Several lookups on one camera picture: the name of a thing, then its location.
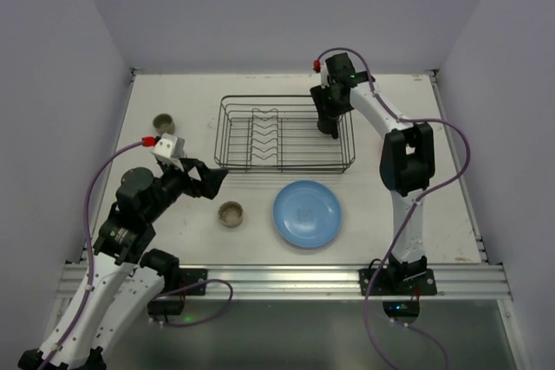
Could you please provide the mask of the black cup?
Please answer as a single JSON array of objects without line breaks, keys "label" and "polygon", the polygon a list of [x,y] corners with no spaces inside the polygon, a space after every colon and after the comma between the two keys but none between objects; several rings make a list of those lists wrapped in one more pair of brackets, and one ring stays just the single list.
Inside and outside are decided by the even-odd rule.
[{"label": "black cup", "polygon": [[339,125],[340,117],[330,117],[327,115],[319,115],[317,120],[318,130],[326,135],[329,135],[332,139],[337,140],[339,137]]}]

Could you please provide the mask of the speckled grey cup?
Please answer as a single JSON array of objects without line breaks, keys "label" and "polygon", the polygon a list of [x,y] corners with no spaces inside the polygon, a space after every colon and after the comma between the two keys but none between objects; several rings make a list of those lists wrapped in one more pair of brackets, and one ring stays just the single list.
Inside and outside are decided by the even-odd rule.
[{"label": "speckled grey cup", "polygon": [[243,223],[244,209],[235,201],[223,203],[218,210],[218,219],[226,228],[236,228]]}]

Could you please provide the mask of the grey-green cup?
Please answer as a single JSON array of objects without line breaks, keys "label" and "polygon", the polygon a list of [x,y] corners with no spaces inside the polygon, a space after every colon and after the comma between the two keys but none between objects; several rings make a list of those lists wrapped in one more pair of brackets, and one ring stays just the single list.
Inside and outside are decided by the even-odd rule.
[{"label": "grey-green cup", "polygon": [[162,136],[163,134],[174,134],[175,133],[175,123],[174,119],[170,114],[157,114],[153,118],[153,128],[155,132]]}]

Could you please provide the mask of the blue plate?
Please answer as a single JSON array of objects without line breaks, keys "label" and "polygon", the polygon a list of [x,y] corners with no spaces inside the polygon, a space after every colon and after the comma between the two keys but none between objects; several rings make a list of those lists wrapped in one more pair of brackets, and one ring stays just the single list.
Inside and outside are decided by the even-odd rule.
[{"label": "blue plate", "polygon": [[343,222],[336,194],[326,185],[312,180],[286,185],[275,197],[271,213],[279,236],[307,250],[332,242]]}]

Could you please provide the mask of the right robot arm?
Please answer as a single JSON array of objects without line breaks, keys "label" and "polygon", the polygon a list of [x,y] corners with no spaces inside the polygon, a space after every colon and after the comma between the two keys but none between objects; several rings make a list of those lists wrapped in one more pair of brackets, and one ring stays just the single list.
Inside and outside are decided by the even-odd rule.
[{"label": "right robot arm", "polygon": [[428,260],[423,243],[423,200],[435,174],[434,132],[427,122],[405,121],[384,100],[368,70],[356,71],[346,51],[313,62],[320,84],[310,90],[317,109],[317,128],[339,137],[339,120],[358,111],[382,137],[379,173],[390,191],[394,237],[385,255],[387,267],[372,276],[392,289],[404,290],[426,276]]}]

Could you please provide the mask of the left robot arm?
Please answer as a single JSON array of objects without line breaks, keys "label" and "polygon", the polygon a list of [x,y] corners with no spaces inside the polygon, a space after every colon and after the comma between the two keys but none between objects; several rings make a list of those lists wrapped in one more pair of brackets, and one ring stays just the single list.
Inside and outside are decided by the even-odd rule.
[{"label": "left robot arm", "polygon": [[122,176],[78,290],[49,337],[22,354],[19,368],[103,369],[148,303],[182,290],[179,259],[148,248],[153,224],[182,195],[215,198],[228,171],[189,158],[160,168],[160,177],[145,167]]}]

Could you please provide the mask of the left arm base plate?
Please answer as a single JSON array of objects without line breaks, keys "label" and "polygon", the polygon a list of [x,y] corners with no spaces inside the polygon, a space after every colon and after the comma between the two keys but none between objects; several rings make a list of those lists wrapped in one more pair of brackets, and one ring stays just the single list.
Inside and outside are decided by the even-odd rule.
[{"label": "left arm base plate", "polygon": [[171,268],[164,275],[165,285],[159,296],[203,296],[206,294],[204,281],[207,277],[208,270],[204,268]]}]

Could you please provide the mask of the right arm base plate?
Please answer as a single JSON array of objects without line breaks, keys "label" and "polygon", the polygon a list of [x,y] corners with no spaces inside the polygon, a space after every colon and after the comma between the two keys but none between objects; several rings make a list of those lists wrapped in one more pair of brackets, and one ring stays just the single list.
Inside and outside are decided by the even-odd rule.
[{"label": "right arm base plate", "polygon": [[368,266],[357,271],[361,295],[367,294],[373,275],[376,275],[376,278],[369,290],[370,296],[420,296],[438,293],[434,272],[431,269],[426,269],[424,273],[416,276],[396,276],[395,270],[388,271],[387,264],[378,269],[380,261],[376,258]]}]

